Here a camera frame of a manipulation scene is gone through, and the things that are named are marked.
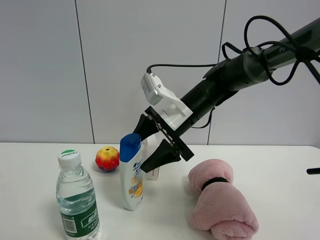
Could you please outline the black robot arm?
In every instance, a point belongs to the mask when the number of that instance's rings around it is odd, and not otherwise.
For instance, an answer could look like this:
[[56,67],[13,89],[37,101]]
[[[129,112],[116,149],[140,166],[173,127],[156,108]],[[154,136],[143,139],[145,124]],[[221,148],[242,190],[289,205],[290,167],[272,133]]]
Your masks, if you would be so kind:
[[[276,26],[284,38],[280,41],[266,41],[255,47],[246,45],[243,50],[237,51],[237,57],[209,65],[209,71],[202,81],[182,98],[163,85],[152,72],[151,66],[146,69],[141,86],[150,107],[140,116],[134,132],[142,140],[162,132],[165,139],[141,165],[145,173],[181,159],[190,160],[194,154],[181,140],[181,136],[205,114],[211,113],[238,91],[272,81],[275,70],[292,65],[291,74],[294,74],[298,65],[303,63],[316,80],[320,78],[319,72],[312,65],[312,61],[320,59],[319,20],[314,20],[294,33],[288,33],[274,19],[268,16],[261,16],[260,19]],[[163,99],[169,101],[169,106],[156,111],[153,106]]]

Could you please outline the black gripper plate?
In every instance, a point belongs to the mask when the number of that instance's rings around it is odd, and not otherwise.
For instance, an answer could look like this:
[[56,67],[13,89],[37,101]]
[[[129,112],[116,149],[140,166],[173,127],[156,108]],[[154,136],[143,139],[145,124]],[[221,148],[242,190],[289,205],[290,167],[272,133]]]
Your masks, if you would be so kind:
[[140,116],[133,133],[138,134],[140,139],[144,141],[160,130],[170,143],[163,139],[157,149],[143,162],[140,167],[141,170],[149,173],[161,166],[179,162],[181,160],[180,156],[185,161],[190,160],[194,156],[194,153],[181,140],[178,134],[151,106],[145,110],[145,113],[148,116],[144,114]]

